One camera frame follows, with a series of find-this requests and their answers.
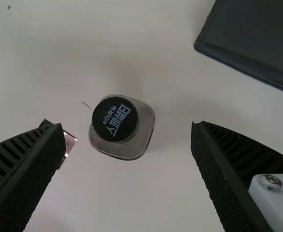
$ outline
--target black foam pad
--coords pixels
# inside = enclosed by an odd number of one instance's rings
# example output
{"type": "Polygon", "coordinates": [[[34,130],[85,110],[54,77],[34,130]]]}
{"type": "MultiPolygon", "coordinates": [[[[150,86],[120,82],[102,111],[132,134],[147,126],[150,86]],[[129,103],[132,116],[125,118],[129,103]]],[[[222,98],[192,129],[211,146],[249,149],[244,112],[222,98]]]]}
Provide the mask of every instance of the black foam pad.
{"type": "Polygon", "coordinates": [[[65,149],[60,124],[0,143],[0,232],[25,229],[65,149]]]}
{"type": "Polygon", "coordinates": [[[191,149],[226,232],[271,232],[245,185],[204,124],[192,125],[191,149]]]}

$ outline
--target white table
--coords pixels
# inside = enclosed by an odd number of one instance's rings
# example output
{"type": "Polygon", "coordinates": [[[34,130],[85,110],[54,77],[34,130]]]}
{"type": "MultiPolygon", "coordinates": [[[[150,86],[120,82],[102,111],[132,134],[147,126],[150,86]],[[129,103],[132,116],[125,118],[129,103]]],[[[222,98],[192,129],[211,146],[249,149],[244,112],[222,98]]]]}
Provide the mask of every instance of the white table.
{"type": "Polygon", "coordinates": [[[191,123],[283,153],[283,92],[194,51],[213,3],[0,1],[0,142],[44,118],[78,138],[26,232],[223,231],[190,151],[191,123]],[[155,111],[138,160],[89,144],[91,111],[81,101],[94,108],[113,93],[155,111]]]}

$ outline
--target clear plastic bottle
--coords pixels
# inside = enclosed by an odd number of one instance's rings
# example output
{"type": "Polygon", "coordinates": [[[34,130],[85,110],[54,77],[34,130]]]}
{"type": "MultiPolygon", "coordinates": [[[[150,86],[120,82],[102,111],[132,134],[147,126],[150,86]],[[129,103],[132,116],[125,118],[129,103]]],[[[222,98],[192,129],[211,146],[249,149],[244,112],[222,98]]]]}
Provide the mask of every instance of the clear plastic bottle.
{"type": "Polygon", "coordinates": [[[154,111],[149,105],[122,95],[109,95],[93,112],[89,141],[101,153],[135,160],[145,153],[154,123],[154,111]]]}

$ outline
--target metal nut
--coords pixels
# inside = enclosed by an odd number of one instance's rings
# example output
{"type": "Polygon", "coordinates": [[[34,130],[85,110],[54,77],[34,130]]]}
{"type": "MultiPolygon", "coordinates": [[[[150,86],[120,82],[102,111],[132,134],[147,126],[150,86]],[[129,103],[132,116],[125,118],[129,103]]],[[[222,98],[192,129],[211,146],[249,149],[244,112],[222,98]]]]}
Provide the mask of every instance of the metal nut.
{"type": "Polygon", "coordinates": [[[283,183],[282,181],[275,177],[274,175],[263,174],[258,178],[259,184],[272,192],[282,192],[283,191],[283,183]]]}

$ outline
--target black bottle cap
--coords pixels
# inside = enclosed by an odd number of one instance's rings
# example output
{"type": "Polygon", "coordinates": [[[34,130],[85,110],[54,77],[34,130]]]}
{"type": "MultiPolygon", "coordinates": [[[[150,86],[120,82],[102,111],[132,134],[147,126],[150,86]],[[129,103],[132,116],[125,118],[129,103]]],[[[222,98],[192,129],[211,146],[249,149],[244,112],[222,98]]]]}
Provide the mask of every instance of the black bottle cap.
{"type": "Polygon", "coordinates": [[[129,100],[110,97],[96,106],[92,126],[103,140],[123,142],[134,135],[138,126],[138,112],[129,100]]]}

